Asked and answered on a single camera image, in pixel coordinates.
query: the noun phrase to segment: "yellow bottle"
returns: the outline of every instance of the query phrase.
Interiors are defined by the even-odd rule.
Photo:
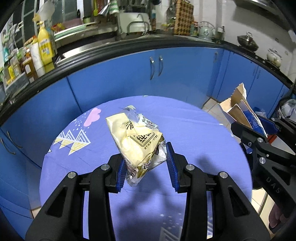
[[[44,27],[44,22],[39,22],[40,25],[39,34],[37,37],[39,51],[41,55],[41,60],[44,65],[49,64],[52,62],[53,52],[52,52],[52,45],[50,42],[49,33]]]

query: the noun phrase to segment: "kettle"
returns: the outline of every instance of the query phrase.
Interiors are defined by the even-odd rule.
[[[267,60],[269,60],[278,68],[281,66],[281,56],[274,49],[268,49]]]

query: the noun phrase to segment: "cabinet door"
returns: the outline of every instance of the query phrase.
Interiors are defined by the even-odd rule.
[[[253,109],[263,109],[268,115],[273,108],[283,84],[265,69],[259,67],[255,80],[247,94],[247,101]]]
[[[16,230],[16,232],[25,239],[26,233],[33,222],[32,218],[25,217],[23,215],[17,214],[3,206],[0,206],[2,212],[6,216],[7,220],[10,222],[11,226]]]
[[[128,96],[151,95],[150,63],[154,50],[130,54],[89,66],[68,76],[82,110]]]
[[[0,196],[7,201],[34,209],[41,206],[39,181],[41,168],[28,159],[0,131]]]
[[[157,49],[153,94],[201,108],[214,89],[222,52],[204,47]]]
[[[217,100],[222,102],[229,98],[240,83],[244,83],[248,93],[257,69],[258,65],[254,62],[231,52]]]
[[[279,93],[279,96],[278,96],[276,102],[274,103],[273,107],[271,108],[270,112],[269,112],[269,113],[266,113],[266,115],[267,115],[268,118],[270,118],[270,117],[272,116],[272,114],[273,114],[273,112],[275,111],[275,109],[276,109],[276,107],[277,107],[277,105],[278,105],[280,99],[283,98],[283,96],[284,96],[288,91],[289,91],[288,87],[285,86],[285,85],[283,85],[283,87],[282,87],[282,89],[281,89],[281,91],[280,91],[280,93]]]
[[[1,126],[13,142],[38,166],[59,133],[81,115],[66,78],[50,85],[24,103]]]

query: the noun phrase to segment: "round table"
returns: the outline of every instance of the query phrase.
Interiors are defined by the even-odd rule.
[[[210,114],[175,99],[133,96],[103,103],[73,120],[55,139],[44,157],[40,180],[42,205],[70,171],[92,172],[119,153],[105,118],[128,105],[156,123],[176,153],[211,174],[226,171],[251,200],[252,179],[246,157],[226,127]],[[146,173],[136,187],[125,182],[110,194],[117,241],[179,240],[186,194],[172,187],[166,163]],[[83,236],[88,238],[88,193],[83,211]],[[208,208],[208,236],[212,234]]]

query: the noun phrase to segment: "silver handle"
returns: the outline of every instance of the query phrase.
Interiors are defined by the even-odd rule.
[[[7,131],[7,135],[8,135],[9,140],[10,140],[10,141],[11,141],[11,142],[12,142],[17,148],[22,149],[22,146],[17,145],[17,144],[11,139],[10,134],[9,134],[8,131]]]
[[[215,59],[214,59],[214,62],[217,61],[217,56],[218,56],[218,52],[215,52]]]
[[[159,71],[158,76],[163,72],[163,58],[161,55],[159,55],[159,62],[161,63],[161,70]]]
[[[4,146],[4,148],[5,148],[10,154],[15,155],[14,152],[11,152],[10,150],[8,150],[8,149],[6,148],[6,146],[4,145],[4,141],[3,141],[2,137],[0,137],[0,140],[1,140],[1,143],[2,143],[2,145]]]
[[[154,77],[154,72],[155,72],[155,67],[154,67],[154,60],[153,60],[153,58],[152,58],[152,57],[150,57],[150,63],[151,63],[152,70],[153,70],[153,71],[151,71],[151,76],[150,76],[150,80],[152,80],[152,79],[153,79],[153,77]]]
[[[261,73],[261,70],[259,70],[259,74],[257,75],[257,79],[259,78],[259,76],[260,76],[260,73]]]

